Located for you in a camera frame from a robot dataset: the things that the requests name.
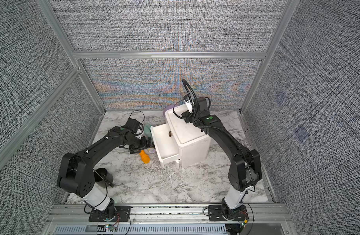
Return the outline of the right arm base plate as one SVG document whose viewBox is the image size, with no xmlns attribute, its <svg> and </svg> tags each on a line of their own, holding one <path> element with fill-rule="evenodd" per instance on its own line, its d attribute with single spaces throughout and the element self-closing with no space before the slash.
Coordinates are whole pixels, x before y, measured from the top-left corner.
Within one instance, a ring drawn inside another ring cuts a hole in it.
<svg viewBox="0 0 360 235">
<path fill-rule="evenodd" d="M 236 209 L 229 209 L 224 205 L 208 206 L 207 213 L 210 221 L 248 221 L 249 215 L 244 205 Z"/>
</svg>

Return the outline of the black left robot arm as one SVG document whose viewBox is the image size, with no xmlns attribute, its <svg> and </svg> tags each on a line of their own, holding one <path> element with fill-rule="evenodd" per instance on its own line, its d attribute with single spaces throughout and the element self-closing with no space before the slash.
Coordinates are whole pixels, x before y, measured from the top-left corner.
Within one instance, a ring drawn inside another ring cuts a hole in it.
<svg viewBox="0 0 360 235">
<path fill-rule="evenodd" d="M 66 153 L 60 163 L 57 186 L 74 193 L 104 221 L 114 220 L 117 215 L 113 199 L 95 186 L 94 167 L 118 147 L 129 147 L 131 154 L 154 147 L 151 137 L 139 137 L 143 125 L 128 118 L 123 126 L 115 126 L 88 148 L 77 153 Z"/>
</svg>

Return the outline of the white plastic drawer cabinet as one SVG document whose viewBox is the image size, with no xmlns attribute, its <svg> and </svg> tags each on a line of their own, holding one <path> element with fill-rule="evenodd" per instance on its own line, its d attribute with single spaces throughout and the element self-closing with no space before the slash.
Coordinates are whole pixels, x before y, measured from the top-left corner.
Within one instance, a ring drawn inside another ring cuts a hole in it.
<svg viewBox="0 0 360 235">
<path fill-rule="evenodd" d="M 211 137 L 195 127 L 192 123 L 185 123 L 178 118 L 182 113 L 188 111 L 185 104 L 174 107 L 165 113 L 167 124 L 169 124 L 172 136 L 179 147 L 181 165 L 187 168 L 198 164 L 207 158 L 211 144 Z"/>
</svg>

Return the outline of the aluminium mounting rail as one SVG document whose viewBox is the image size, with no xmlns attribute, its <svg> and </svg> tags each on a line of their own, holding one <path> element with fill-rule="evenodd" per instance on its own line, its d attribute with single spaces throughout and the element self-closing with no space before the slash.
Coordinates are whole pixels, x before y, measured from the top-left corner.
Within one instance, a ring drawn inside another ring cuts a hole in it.
<svg viewBox="0 0 360 235">
<path fill-rule="evenodd" d="M 209 206 L 218 203 L 200 204 L 130 204 L 130 220 L 132 224 L 206 224 L 210 218 L 216 218 L 218 223 L 235 223 L 237 220 L 226 220 L 214 211 L 208 214 Z M 281 223 L 290 224 L 292 218 L 285 204 L 248 203 L 246 205 L 249 221 L 254 224 Z M 47 224 L 87 224 L 89 215 L 84 212 L 83 204 L 54 205 L 46 220 Z"/>
</svg>

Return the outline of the purple plastic plate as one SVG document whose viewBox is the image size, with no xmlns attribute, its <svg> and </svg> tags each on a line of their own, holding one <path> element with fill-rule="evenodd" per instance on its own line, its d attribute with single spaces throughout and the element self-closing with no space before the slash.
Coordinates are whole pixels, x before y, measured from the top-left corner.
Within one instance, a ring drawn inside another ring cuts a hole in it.
<svg viewBox="0 0 360 235">
<path fill-rule="evenodd" d="M 173 106 L 172 105 L 169 105 L 167 107 L 165 107 L 165 109 L 163 110 L 163 116 L 165 117 L 165 113 L 169 110 L 173 109 Z"/>
</svg>

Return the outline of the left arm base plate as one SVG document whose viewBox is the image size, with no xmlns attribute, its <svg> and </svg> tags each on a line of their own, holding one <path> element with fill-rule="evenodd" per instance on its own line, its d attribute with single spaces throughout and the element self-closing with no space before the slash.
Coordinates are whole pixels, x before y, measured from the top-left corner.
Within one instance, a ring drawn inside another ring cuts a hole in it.
<svg viewBox="0 0 360 235">
<path fill-rule="evenodd" d="M 128 222 L 131 206 L 114 206 L 104 211 L 92 210 L 88 218 L 89 222 Z"/>
</svg>

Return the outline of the teal toy microphone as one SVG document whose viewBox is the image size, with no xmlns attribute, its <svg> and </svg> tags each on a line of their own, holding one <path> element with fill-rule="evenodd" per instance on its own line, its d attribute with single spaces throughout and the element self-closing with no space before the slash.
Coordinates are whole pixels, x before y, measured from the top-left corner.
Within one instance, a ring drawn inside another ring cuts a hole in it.
<svg viewBox="0 0 360 235">
<path fill-rule="evenodd" d="M 151 127 L 152 125 L 150 123 L 146 123 L 144 125 L 144 135 L 148 138 L 148 137 L 152 137 L 152 133 L 151 133 Z"/>
</svg>

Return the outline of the white drawer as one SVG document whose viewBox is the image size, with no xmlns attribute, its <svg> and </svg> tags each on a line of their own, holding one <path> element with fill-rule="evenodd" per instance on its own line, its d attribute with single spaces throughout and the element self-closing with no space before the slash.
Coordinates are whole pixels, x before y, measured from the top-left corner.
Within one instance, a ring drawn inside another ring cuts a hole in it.
<svg viewBox="0 0 360 235">
<path fill-rule="evenodd" d="M 170 127 L 168 124 L 151 127 L 152 139 L 161 167 L 173 163 L 179 169 L 181 157 L 179 147 L 173 136 L 170 136 Z"/>
</svg>

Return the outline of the black cup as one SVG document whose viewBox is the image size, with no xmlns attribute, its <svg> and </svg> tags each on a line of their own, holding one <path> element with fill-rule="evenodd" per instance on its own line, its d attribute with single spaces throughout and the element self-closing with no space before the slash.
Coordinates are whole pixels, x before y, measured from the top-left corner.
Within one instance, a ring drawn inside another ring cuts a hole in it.
<svg viewBox="0 0 360 235">
<path fill-rule="evenodd" d="M 106 168 L 98 168 L 94 171 L 95 183 L 103 188 L 114 187 L 114 178 Z"/>
</svg>

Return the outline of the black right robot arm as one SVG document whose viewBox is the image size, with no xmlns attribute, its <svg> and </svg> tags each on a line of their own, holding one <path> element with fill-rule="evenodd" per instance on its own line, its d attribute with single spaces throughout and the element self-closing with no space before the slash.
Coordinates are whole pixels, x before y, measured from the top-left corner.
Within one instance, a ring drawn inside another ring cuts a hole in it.
<svg viewBox="0 0 360 235">
<path fill-rule="evenodd" d="M 233 220 L 247 214 L 243 200 L 248 192 L 255 192 L 256 184 L 262 179 L 260 154 L 243 146 L 225 128 L 220 118 L 210 114 L 209 101 L 209 98 L 191 99 L 185 95 L 188 110 L 181 114 L 181 118 L 215 140 L 230 160 L 228 179 L 231 187 L 222 199 L 221 211 L 225 219 Z"/>
</svg>

